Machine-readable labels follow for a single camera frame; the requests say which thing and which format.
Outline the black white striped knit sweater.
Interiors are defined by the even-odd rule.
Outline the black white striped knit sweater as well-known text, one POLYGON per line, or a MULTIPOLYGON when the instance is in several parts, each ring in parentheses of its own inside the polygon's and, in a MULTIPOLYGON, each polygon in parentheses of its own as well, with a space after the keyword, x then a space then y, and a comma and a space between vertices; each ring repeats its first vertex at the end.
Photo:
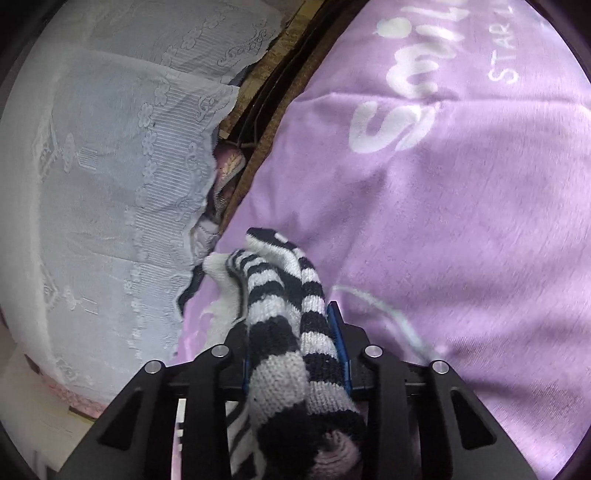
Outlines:
POLYGON ((346 391, 325 293, 300 247, 252 228, 245 248, 212 253, 219 296, 207 341, 245 326, 245 401, 226 408, 235 479, 356 479, 366 424, 346 391))

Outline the pink floral folded quilt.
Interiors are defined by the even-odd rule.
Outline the pink floral folded quilt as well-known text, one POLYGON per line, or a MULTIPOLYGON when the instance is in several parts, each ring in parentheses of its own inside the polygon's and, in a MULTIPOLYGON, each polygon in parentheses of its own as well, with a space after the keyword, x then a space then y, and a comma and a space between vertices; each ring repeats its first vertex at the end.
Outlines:
POLYGON ((239 174, 245 168, 245 154, 228 142, 219 143, 213 152, 216 161, 214 183, 207 195, 204 213, 191 230, 194 265, 200 264, 214 248, 221 230, 221 221, 230 198, 238 185, 239 174))

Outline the purple smile fleece blanket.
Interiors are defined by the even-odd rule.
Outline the purple smile fleece blanket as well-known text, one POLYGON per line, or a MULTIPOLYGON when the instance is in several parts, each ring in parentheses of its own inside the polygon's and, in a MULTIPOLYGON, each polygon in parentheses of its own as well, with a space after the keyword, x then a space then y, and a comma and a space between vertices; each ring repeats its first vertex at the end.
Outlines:
POLYGON ((363 7, 205 263, 182 358, 228 330, 251 227, 370 340, 449 362, 538 478, 589 477, 590 82, 531 3, 363 7))

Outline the white lace cover cloth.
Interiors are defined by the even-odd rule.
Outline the white lace cover cloth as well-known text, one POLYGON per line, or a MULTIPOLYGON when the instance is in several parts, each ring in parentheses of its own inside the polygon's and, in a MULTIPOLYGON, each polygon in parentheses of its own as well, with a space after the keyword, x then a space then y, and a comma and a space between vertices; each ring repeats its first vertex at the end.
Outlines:
POLYGON ((1 307, 68 390, 107 403, 173 356, 214 135, 283 23, 273 1, 69 1, 34 43, 1 117, 1 307))

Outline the brown woven bamboo mat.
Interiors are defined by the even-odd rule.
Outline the brown woven bamboo mat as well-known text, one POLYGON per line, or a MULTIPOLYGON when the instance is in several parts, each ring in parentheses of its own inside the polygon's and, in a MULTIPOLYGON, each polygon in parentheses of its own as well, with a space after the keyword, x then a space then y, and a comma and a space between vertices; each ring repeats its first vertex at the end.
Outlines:
POLYGON ((238 101, 218 128, 218 144, 228 142, 245 154, 221 221, 223 232, 273 146, 287 106, 307 86, 335 40, 346 30, 363 1, 305 1, 239 88, 238 101))

